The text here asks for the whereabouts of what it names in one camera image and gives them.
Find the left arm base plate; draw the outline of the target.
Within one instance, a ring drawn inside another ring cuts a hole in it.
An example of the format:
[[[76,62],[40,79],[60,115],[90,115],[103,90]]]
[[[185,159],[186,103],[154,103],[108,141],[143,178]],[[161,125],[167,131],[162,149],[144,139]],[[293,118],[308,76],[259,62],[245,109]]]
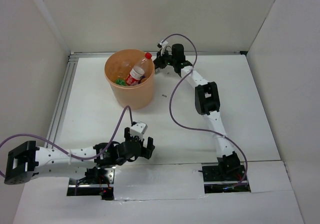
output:
[[[87,169],[84,177],[69,179],[68,197],[99,196],[101,200],[114,199],[115,166],[111,168],[94,167]]]

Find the green plastic bottle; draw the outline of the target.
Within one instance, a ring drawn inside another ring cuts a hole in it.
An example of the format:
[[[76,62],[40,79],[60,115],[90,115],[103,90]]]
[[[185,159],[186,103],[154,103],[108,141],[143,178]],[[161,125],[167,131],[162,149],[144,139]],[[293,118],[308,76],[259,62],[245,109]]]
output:
[[[119,86],[127,86],[126,80],[123,78],[117,78],[114,83]]]

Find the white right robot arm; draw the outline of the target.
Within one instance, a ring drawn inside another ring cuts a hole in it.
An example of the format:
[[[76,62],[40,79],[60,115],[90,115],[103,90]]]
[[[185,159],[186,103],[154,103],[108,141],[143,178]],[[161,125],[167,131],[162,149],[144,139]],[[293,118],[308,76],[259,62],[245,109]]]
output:
[[[217,135],[215,148],[218,171],[214,173],[223,180],[230,180],[241,169],[241,162],[235,150],[237,145],[226,136],[220,112],[218,86],[214,81],[209,82],[202,77],[191,62],[186,60],[182,44],[172,45],[171,52],[167,51],[167,45],[168,42],[164,40],[157,44],[159,51],[153,61],[154,68],[158,70],[171,66],[182,81],[187,81],[194,88],[195,109],[208,125],[208,129],[199,128],[198,130]]]

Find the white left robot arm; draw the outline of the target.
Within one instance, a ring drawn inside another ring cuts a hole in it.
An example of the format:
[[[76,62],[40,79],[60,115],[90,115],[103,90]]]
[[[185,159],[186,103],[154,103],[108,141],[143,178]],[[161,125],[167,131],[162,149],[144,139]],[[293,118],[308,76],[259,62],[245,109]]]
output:
[[[66,177],[85,185],[113,184],[115,167],[151,158],[154,140],[149,137],[144,145],[143,134],[127,127],[123,142],[102,142],[66,153],[37,146],[34,140],[26,141],[8,153],[4,183],[19,185],[42,177]]]

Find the clear bottle red label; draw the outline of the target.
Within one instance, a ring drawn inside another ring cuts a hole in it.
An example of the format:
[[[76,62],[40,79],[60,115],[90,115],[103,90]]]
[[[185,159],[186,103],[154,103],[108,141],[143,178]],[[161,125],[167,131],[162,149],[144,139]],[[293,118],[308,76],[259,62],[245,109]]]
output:
[[[146,73],[149,70],[149,61],[151,58],[152,54],[146,52],[144,57],[133,66],[125,79],[127,86],[135,86],[140,83],[142,76],[146,76]]]

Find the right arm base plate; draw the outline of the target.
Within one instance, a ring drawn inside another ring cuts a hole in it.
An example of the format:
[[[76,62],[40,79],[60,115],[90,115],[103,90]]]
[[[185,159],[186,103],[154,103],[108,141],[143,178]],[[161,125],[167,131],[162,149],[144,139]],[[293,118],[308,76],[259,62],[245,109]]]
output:
[[[198,171],[202,174],[204,182],[205,194],[219,194],[219,193],[242,193],[250,192],[251,188],[247,177],[240,185],[235,186],[244,176],[245,167],[241,165],[240,168],[229,174],[222,174],[218,165],[203,165]]]

